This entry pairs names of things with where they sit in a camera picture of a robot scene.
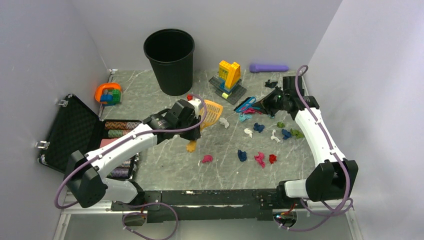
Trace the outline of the orange slotted scoop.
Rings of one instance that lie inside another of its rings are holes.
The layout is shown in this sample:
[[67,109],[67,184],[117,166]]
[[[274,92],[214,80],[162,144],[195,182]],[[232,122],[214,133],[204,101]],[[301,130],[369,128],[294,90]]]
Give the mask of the orange slotted scoop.
[[221,117],[221,114],[223,112],[224,107],[214,101],[204,99],[203,108],[201,109],[200,113],[202,116],[201,119],[204,119],[202,124],[199,127],[200,133],[203,131],[203,129],[215,124],[219,118]]

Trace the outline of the blue hand brush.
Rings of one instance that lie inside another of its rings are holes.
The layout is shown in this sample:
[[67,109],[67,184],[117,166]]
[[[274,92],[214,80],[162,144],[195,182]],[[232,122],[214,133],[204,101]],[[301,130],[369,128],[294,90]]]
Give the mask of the blue hand brush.
[[256,98],[254,96],[247,97],[244,101],[242,101],[238,106],[236,106],[233,111],[236,113],[242,113],[247,109],[251,108],[252,105],[256,102]]

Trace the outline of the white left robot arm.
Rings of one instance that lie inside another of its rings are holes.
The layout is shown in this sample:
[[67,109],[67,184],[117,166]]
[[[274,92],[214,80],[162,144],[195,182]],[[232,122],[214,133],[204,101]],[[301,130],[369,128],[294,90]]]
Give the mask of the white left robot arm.
[[124,161],[174,136],[198,139],[206,115],[205,101],[194,95],[190,101],[180,99],[172,108],[148,116],[112,143],[85,154],[77,150],[70,155],[60,188],[67,187],[82,208],[104,200],[122,202],[137,210],[144,203],[141,187],[130,180],[110,179],[108,175]]

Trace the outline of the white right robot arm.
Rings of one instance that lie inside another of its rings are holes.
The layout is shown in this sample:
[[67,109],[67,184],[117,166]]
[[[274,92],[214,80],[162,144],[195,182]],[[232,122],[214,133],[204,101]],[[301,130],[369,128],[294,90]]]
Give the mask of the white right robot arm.
[[282,87],[276,86],[252,106],[270,116],[286,111],[300,128],[313,155],[315,168],[306,179],[280,183],[282,190],[275,195],[280,207],[288,208],[300,198],[321,202],[346,200],[350,196],[358,165],[337,147],[325,126],[317,100],[305,95],[299,81],[286,78]]

